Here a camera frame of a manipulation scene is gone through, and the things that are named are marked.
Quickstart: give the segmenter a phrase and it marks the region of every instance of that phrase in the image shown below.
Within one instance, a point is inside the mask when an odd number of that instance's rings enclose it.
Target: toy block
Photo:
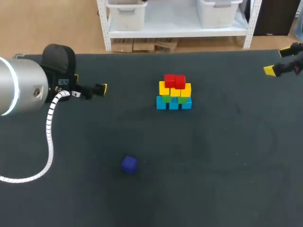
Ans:
[[[170,96],[171,97],[179,97],[180,95],[181,95],[181,90],[174,89],[174,88],[170,89]]]
[[[187,103],[188,97],[178,97],[178,103],[179,104],[185,104]]]
[[[182,109],[191,109],[192,108],[192,103],[191,103],[191,97],[187,98],[187,103],[182,104]]]
[[[175,76],[175,89],[185,89],[185,76]]]
[[[157,110],[166,110],[166,103],[162,102],[162,96],[157,96]]]
[[[122,170],[128,174],[136,173],[137,159],[126,155],[121,164]]]
[[[169,103],[169,109],[170,110],[177,110],[179,109],[179,103],[178,103],[178,98],[173,97],[171,103]]]
[[[191,84],[186,83],[185,89],[181,90],[181,97],[190,97],[191,96]]]
[[[165,88],[165,82],[159,81],[159,95],[169,96],[169,88]]]
[[[165,88],[175,88],[175,75],[166,74],[164,75]]]
[[[172,100],[171,96],[162,96],[162,102],[164,103],[170,103]]]

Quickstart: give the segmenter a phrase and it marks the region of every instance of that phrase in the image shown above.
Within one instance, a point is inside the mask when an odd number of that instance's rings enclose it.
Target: blue cube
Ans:
[[[178,98],[173,97],[171,103],[169,103],[169,109],[170,110],[177,110],[179,109],[179,103],[178,103]]]
[[[137,169],[137,159],[131,156],[126,155],[122,161],[122,170],[128,174],[136,173]]]
[[[162,96],[157,96],[157,110],[166,110],[166,103],[162,101]]]
[[[182,109],[191,109],[192,108],[192,103],[191,103],[191,97],[187,99],[187,103],[182,104]]]

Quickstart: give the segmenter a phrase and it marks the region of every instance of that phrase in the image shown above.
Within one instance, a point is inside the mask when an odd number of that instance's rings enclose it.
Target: green block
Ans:
[[[162,102],[164,103],[171,103],[172,97],[171,96],[162,96]]]
[[[179,104],[185,104],[187,103],[188,97],[178,97],[178,103]]]

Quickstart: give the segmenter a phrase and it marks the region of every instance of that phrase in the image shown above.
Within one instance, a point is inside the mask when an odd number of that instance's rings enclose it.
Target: plastic bin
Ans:
[[[230,27],[243,0],[198,0],[202,28]]]
[[[108,0],[107,7],[116,31],[138,31],[144,28],[145,7],[142,0]]]

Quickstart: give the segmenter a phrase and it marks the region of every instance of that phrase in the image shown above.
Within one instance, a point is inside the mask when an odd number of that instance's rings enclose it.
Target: wooden floor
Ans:
[[[50,43],[76,53],[105,51],[96,0],[0,0],[0,56],[42,53]],[[293,35],[254,37],[251,50],[279,49]],[[177,52],[239,51],[243,37],[186,38]]]

